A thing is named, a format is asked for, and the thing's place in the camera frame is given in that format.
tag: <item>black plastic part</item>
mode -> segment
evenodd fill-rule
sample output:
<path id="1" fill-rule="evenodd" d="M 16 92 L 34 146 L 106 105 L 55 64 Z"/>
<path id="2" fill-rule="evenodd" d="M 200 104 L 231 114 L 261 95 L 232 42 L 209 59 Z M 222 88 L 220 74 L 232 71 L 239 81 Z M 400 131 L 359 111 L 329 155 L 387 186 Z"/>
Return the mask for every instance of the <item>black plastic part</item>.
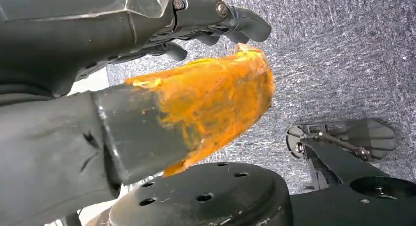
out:
<path id="1" fill-rule="evenodd" d="M 95 92 L 93 99 L 122 183 L 163 171 L 190 151 L 179 127 L 167 129 L 160 123 L 155 92 L 118 85 Z"/>
<path id="2" fill-rule="evenodd" d="M 368 196 L 349 183 L 305 194 L 291 195 L 295 226 L 413 226 L 415 188 L 404 180 L 374 177 L 400 193 L 398 199 Z"/>
<path id="3" fill-rule="evenodd" d="M 202 164 L 157 178 L 122 197 L 110 210 L 114 226 L 292 225 L 285 181 L 243 163 Z"/>
<path id="4" fill-rule="evenodd" d="M 248 38 L 244 33 L 242 32 L 235 32 L 232 31 L 230 33 L 225 34 L 228 39 L 234 43 L 247 43 L 250 38 Z"/>
<path id="5" fill-rule="evenodd" d="M 66 94 L 75 79 L 142 48 L 174 18 L 171 6 L 161 18 L 146 18 L 124 9 L 125 2 L 1 0 L 0 83 Z"/>
<path id="6" fill-rule="evenodd" d="M 61 218 L 61 222 L 63 226 L 82 226 L 79 215 L 76 212 Z"/>
<path id="7" fill-rule="evenodd" d="M 90 93 L 5 106 L 0 114 L 0 225 L 42 225 L 118 195 Z"/>
<path id="8" fill-rule="evenodd" d="M 235 42 L 264 41 L 270 35 L 270 25 L 252 11 L 229 7 L 228 15 L 220 16 L 216 11 L 220 0 L 187 0 L 182 10 L 168 5 L 160 18 L 135 12 L 152 2 L 156 3 L 0 0 L 0 83 L 27 84 L 59 97 L 70 91 L 74 81 L 118 58 L 121 62 L 161 55 L 157 47 L 149 51 L 160 44 L 166 44 L 162 53 L 183 60 L 186 51 L 167 44 L 173 39 L 199 39 L 212 45 L 225 33 Z M 16 102 L 28 100 L 16 98 Z"/>
<path id="9" fill-rule="evenodd" d="M 253 41 L 263 42 L 270 36 L 271 26 L 251 10 L 231 6 L 228 16 L 227 19 L 232 21 L 223 25 L 228 25 L 233 31 L 241 32 Z"/>
<path id="10" fill-rule="evenodd" d="M 372 119 L 344 122 L 322 123 L 312 125 L 293 125 L 287 131 L 286 144 L 292 155 L 302 158 L 296 149 L 301 138 L 327 133 L 340 140 L 369 151 L 373 159 L 379 160 L 397 147 L 394 131 Z"/>
<path id="11" fill-rule="evenodd" d="M 309 148 L 313 150 L 320 163 L 332 172 L 340 183 L 367 176 L 388 176 L 334 144 L 318 142 L 313 139 L 302 139 L 300 142 L 305 145 L 307 150 Z M 308 151 L 306 153 L 306 159 L 309 160 Z"/>
<path id="12" fill-rule="evenodd" d="M 161 56 L 164 54 L 168 55 L 175 61 L 183 61 L 188 56 L 188 52 L 184 48 L 182 48 L 181 46 L 179 46 L 178 44 L 174 42 L 167 42 L 167 43 L 163 43 L 160 45 L 144 48 L 139 52 L 126 54 L 118 58 L 116 61 L 112 62 L 111 64 L 119 64 L 119 63 L 136 60 L 146 55 Z"/>

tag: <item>mounting hole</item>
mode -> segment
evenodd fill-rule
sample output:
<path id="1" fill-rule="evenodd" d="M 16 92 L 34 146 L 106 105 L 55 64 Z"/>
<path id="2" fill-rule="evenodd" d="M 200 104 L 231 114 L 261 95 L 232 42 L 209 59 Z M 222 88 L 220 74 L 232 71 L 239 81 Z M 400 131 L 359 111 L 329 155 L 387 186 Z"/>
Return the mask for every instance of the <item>mounting hole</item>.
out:
<path id="1" fill-rule="evenodd" d="M 150 205 L 150 204 L 152 204 L 153 202 L 155 202 L 156 201 L 156 198 L 146 198 L 146 199 L 144 199 L 144 200 L 142 200 L 140 203 L 139 203 L 139 205 L 140 206 L 146 206 L 146 205 Z"/>
<path id="2" fill-rule="evenodd" d="M 416 185 L 390 177 L 364 177 L 350 184 L 352 190 L 369 197 L 396 200 L 416 196 Z"/>
<path id="3" fill-rule="evenodd" d="M 153 184 L 155 184 L 155 183 L 154 182 L 147 182 L 147 183 L 142 185 L 142 188 L 152 186 Z"/>
<path id="4" fill-rule="evenodd" d="M 247 176 L 248 173 L 247 172 L 237 172 L 234 174 L 235 177 L 244 177 Z"/>
<path id="5" fill-rule="evenodd" d="M 198 201 L 208 201 L 209 199 L 212 198 L 212 196 L 214 196 L 214 194 L 212 194 L 212 193 L 203 193 L 203 194 L 197 196 L 196 200 L 198 200 Z"/>

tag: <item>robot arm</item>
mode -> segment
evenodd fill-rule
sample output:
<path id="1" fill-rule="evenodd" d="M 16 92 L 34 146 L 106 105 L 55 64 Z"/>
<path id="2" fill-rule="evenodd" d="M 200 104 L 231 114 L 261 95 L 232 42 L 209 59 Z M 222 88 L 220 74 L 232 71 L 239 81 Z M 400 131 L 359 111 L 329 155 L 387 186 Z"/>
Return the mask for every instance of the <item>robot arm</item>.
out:
<path id="1" fill-rule="evenodd" d="M 163 13 L 149 18 L 149 4 Z M 264 41 L 271 27 L 256 13 L 220 0 L 0 0 L 1 84 L 25 84 L 51 96 L 69 92 L 109 63 L 168 54 L 183 60 L 174 39 L 215 44 Z"/>

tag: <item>gray fabric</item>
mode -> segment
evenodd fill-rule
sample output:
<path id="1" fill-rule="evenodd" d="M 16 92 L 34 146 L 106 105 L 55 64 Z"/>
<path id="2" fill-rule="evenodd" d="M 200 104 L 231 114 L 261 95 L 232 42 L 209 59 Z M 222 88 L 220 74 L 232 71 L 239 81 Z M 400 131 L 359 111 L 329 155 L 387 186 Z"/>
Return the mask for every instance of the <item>gray fabric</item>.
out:
<path id="1" fill-rule="evenodd" d="M 208 161 L 254 163 L 280 173 L 292 193 L 309 184 L 307 165 L 286 149 L 294 123 L 376 118 L 397 133 L 399 147 L 376 166 L 415 180 L 416 0 L 224 0 L 249 8 L 272 25 L 261 47 L 273 70 L 273 108 Z M 188 62 L 229 54 L 234 45 L 179 42 Z M 109 66 L 111 85 L 165 70 L 166 56 Z"/>

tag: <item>orange tape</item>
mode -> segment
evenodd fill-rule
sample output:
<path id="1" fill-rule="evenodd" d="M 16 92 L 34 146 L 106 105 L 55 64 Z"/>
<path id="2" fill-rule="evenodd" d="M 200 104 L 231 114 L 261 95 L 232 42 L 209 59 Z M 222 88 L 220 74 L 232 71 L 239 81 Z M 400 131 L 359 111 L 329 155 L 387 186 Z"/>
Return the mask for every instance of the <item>orange tape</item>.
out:
<path id="1" fill-rule="evenodd" d="M 159 97 L 161 124 L 179 126 L 190 153 L 167 168 L 186 170 L 238 137 L 271 105 L 273 76 L 263 52 L 245 44 L 220 59 L 200 59 L 168 71 L 126 80 Z"/>

